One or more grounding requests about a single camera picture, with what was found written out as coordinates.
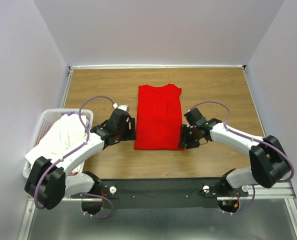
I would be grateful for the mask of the red t shirt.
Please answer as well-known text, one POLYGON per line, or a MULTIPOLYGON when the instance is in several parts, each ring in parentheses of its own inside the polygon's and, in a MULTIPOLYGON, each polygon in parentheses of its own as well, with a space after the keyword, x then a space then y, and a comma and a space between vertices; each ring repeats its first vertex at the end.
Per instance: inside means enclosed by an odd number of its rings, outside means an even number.
POLYGON ((138 87, 136 150, 183 151, 179 147, 182 89, 174 84, 138 87))

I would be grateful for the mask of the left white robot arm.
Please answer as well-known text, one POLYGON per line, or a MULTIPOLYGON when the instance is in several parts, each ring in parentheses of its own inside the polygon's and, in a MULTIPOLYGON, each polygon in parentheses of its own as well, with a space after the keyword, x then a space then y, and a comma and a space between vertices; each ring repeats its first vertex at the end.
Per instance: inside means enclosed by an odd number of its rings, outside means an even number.
POLYGON ((53 209, 66 196, 84 193, 93 198, 100 190, 96 178, 72 172, 108 146, 135 139, 135 119, 126 104, 115 107, 110 118, 95 127, 82 111, 64 113, 25 155, 31 170, 24 190, 41 210, 53 209))

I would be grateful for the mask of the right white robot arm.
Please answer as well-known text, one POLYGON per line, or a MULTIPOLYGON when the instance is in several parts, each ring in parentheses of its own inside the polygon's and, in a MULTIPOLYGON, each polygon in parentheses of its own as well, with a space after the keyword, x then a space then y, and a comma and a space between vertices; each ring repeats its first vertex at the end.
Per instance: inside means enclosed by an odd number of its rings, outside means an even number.
POLYGON ((179 148, 194 149, 200 140, 227 145, 249 157, 250 166, 234 168, 222 175, 213 190, 230 196, 242 186, 271 188, 292 172, 279 140, 272 135, 260 137, 230 128, 219 119, 207 120, 197 108, 184 114, 187 124, 180 127, 179 148))

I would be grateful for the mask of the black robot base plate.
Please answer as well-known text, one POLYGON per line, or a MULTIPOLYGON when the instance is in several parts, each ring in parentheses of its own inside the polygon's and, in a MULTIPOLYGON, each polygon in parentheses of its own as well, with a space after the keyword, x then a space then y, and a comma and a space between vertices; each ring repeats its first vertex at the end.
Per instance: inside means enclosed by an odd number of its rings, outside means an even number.
POLYGON ((222 191, 218 177, 198 178, 144 178, 102 179, 83 198, 82 210, 97 214, 100 210, 166 209, 166 208, 218 208, 221 198, 230 205, 249 194, 241 187, 222 191))

